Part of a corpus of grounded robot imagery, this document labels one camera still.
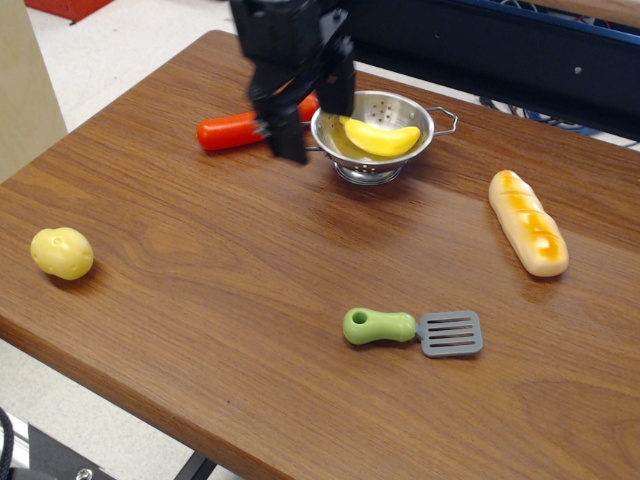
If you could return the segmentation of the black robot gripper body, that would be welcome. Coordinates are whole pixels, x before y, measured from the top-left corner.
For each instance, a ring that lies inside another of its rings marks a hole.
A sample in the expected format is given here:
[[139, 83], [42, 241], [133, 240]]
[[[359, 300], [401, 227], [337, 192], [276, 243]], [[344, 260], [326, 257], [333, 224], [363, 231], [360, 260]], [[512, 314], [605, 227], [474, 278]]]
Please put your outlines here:
[[348, 12], [336, 1], [232, 1], [242, 52], [255, 65], [248, 95], [316, 93], [321, 57], [342, 37]]

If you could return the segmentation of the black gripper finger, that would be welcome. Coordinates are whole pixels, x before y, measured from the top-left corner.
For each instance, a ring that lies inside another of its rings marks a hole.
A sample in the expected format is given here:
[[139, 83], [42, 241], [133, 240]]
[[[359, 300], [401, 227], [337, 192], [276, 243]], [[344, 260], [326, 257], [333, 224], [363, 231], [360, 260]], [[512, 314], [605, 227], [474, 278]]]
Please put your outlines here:
[[307, 163], [301, 116], [298, 110], [303, 97], [256, 97], [255, 132], [262, 135], [276, 157], [299, 164]]
[[330, 114], [350, 117], [354, 109], [354, 44], [342, 37], [329, 46], [321, 57], [320, 81], [316, 95], [321, 109]]

